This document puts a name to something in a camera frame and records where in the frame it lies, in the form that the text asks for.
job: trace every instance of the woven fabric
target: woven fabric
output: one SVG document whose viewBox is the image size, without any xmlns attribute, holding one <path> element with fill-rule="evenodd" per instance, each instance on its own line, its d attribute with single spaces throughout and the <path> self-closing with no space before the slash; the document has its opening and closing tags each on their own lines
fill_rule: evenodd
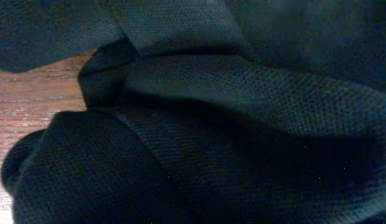
<svg viewBox="0 0 386 224">
<path fill-rule="evenodd" d="M 16 223 L 386 223 L 386 1 L 1 2 L 0 68 L 101 46 L 4 161 Z"/>
</svg>

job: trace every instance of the wooden table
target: wooden table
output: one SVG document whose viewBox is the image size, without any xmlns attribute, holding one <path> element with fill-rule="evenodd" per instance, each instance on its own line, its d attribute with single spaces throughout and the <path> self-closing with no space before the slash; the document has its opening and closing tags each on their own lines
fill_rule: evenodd
<svg viewBox="0 0 386 224">
<path fill-rule="evenodd" d="M 26 73 L 0 71 L 0 169 L 7 151 L 18 139 L 45 128 L 59 111 L 85 109 L 77 74 L 91 54 Z M 10 223 L 11 198 L 0 181 L 0 224 Z"/>
</svg>

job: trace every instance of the brown wood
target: brown wood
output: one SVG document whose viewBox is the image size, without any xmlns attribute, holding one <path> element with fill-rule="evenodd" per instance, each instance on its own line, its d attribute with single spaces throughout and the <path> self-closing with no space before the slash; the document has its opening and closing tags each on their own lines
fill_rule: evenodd
<svg viewBox="0 0 386 224">
<path fill-rule="evenodd" d="M 0 168 L 12 145 L 45 128 L 55 113 L 85 109 L 77 74 L 91 54 L 26 73 L 0 71 Z M 11 198 L 0 181 L 0 224 L 8 223 L 12 223 Z"/>
</svg>

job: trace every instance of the wood grain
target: wood grain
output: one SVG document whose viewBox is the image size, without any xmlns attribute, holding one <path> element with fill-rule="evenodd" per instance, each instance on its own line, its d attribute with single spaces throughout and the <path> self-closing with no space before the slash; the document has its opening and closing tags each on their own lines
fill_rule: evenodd
<svg viewBox="0 0 386 224">
<path fill-rule="evenodd" d="M 0 71 L 0 168 L 21 137 L 45 128 L 59 111 L 85 109 L 77 74 L 92 52 L 26 73 Z M 0 224 L 10 224 L 11 198 L 0 181 Z"/>
</svg>

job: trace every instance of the textured fabric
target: textured fabric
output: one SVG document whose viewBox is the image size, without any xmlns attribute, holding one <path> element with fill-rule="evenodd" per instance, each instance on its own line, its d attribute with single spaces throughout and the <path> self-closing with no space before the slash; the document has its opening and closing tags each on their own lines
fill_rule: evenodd
<svg viewBox="0 0 386 224">
<path fill-rule="evenodd" d="M 4 161 L 16 223 L 386 223 L 386 0 L 82 5 L 0 1 L 0 68 L 102 46 Z"/>
</svg>

